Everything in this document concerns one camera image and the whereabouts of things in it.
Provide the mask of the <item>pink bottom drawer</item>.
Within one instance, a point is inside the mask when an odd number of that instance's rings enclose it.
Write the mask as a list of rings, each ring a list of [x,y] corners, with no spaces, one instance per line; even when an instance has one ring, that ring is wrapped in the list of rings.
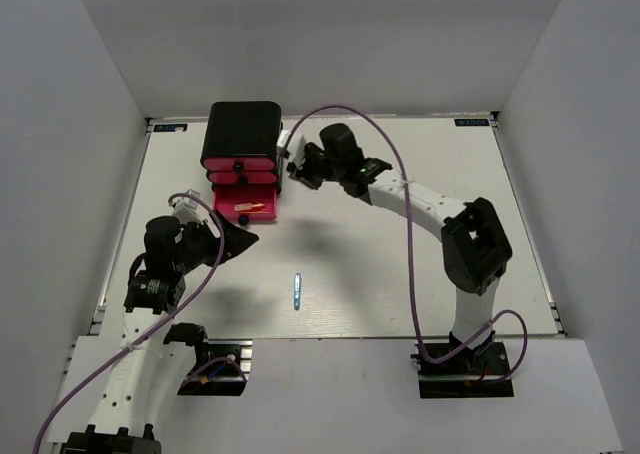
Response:
[[[214,190],[213,208],[242,226],[271,222],[277,218],[277,190],[273,184],[219,184]]]

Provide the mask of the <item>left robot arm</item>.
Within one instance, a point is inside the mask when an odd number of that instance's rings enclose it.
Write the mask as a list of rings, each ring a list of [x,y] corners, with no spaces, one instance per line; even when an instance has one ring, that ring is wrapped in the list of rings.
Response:
[[[189,372],[211,361],[204,327],[174,320],[185,305],[185,277],[241,255],[259,240],[222,215],[208,222],[188,207],[147,222],[144,251],[132,263],[124,299],[119,358],[81,432],[64,453],[159,453],[163,411]]]

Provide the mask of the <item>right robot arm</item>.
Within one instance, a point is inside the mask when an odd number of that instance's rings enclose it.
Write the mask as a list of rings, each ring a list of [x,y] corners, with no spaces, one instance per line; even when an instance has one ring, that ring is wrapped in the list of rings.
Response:
[[[424,343],[420,357],[431,364],[452,361],[472,373],[488,359],[494,340],[493,309],[512,247],[493,204],[479,197],[464,202],[409,181],[388,162],[367,157],[351,129],[336,123],[320,133],[316,145],[304,137],[281,135],[277,149],[290,179],[317,190],[336,182],[351,197],[404,217],[442,246],[444,270],[456,288],[449,351],[434,357]]]

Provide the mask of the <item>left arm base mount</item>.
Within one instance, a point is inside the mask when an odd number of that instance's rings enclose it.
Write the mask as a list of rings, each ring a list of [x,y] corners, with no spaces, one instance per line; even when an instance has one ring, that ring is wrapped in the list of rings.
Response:
[[[184,344],[195,355],[180,388],[179,396],[239,397],[246,388],[254,342],[249,339],[209,338],[203,326],[174,324],[165,344]]]

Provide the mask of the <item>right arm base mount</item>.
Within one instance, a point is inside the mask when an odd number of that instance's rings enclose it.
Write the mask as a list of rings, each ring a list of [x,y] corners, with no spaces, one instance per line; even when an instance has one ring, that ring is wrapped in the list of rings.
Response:
[[[425,361],[416,351],[410,358],[417,368],[421,399],[490,399],[512,398],[510,378],[499,379],[510,370],[503,342],[493,342],[478,360],[467,361],[462,355],[442,363]]]

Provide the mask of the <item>pink top drawer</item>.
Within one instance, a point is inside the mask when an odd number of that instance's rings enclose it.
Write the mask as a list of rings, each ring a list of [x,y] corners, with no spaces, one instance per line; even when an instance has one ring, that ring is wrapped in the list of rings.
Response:
[[[210,171],[233,171],[236,165],[241,165],[243,171],[270,171],[276,167],[276,162],[266,156],[212,157],[205,159],[202,165]]]

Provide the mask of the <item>blue pen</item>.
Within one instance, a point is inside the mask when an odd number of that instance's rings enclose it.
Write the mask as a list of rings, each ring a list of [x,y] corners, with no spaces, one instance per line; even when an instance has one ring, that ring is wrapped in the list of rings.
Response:
[[[294,287],[293,287],[293,306],[296,311],[298,311],[301,306],[301,292],[302,292],[302,277],[300,273],[296,273],[294,276]]]

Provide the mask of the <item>pink drawer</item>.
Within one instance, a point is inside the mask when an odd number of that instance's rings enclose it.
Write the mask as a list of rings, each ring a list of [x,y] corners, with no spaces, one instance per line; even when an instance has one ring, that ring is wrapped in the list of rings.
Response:
[[[242,226],[271,222],[277,218],[277,190],[273,184],[219,184],[214,190],[213,208]]]
[[[241,165],[243,171],[270,171],[276,167],[276,162],[266,156],[212,157],[205,159],[202,165],[210,171],[233,171],[236,165]]]
[[[257,185],[275,184],[278,176],[271,171],[245,171],[235,173],[233,171],[211,171],[207,172],[207,179],[213,184],[221,185]]]

